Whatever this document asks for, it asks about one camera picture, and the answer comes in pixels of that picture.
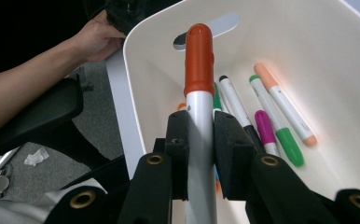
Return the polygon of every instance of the orange marker cap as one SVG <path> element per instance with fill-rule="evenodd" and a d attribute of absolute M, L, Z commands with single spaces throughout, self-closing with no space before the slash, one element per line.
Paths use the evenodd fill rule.
<path fill-rule="evenodd" d="M 191 26 L 186 36 L 185 96 L 192 91 L 208 91 L 215 95 L 214 62 L 212 31 L 202 23 Z"/>
<path fill-rule="evenodd" d="M 277 86 L 278 83 L 273 79 L 273 77 L 270 75 L 270 72 L 268 69 L 264 66 L 262 63 L 256 63 L 255 64 L 255 72 L 261 79 L 262 84 L 264 84 L 265 88 L 269 90 L 273 86 Z"/>
<path fill-rule="evenodd" d="M 317 144 L 317 138 L 313 135 L 309 138 L 304 139 L 302 142 L 305 144 L 305 146 L 312 147 Z"/>
<path fill-rule="evenodd" d="M 177 106 L 177 111 L 179 111 L 179 110 L 184 110 L 184 109 L 186 109 L 186 107 L 187 107 L 187 104 L 186 103 L 180 103 L 178 106 Z"/>

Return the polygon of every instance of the pink marker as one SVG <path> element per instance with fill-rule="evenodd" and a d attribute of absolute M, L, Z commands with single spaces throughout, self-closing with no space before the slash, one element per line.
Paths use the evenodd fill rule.
<path fill-rule="evenodd" d="M 279 150 L 276 146 L 276 138 L 270 126 L 270 118 L 264 110 L 258 110 L 255 113 L 256 128 L 267 153 L 280 157 Z"/>

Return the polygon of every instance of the black armrest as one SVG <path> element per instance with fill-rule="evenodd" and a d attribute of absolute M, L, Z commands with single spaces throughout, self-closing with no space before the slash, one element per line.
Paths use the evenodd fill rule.
<path fill-rule="evenodd" d="M 79 83 L 64 78 L 0 129 L 0 156 L 76 117 L 83 104 Z"/>

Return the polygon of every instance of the human hand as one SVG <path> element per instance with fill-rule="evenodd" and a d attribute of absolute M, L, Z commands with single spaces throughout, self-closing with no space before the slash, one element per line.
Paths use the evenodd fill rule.
<path fill-rule="evenodd" d="M 106 15 L 102 10 L 68 40 L 81 60 L 99 62 L 121 47 L 121 38 L 126 36 L 107 21 Z"/>

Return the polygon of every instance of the black chair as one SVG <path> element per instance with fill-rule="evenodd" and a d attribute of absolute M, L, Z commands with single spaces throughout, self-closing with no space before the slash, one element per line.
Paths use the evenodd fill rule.
<path fill-rule="evenodd" d="M 60 151 L 91 169 L 109 162 L 72 121 L 83 105 L 79 81 L 64 78 L 0 129 L 0 156 L 32 142 Z"/>

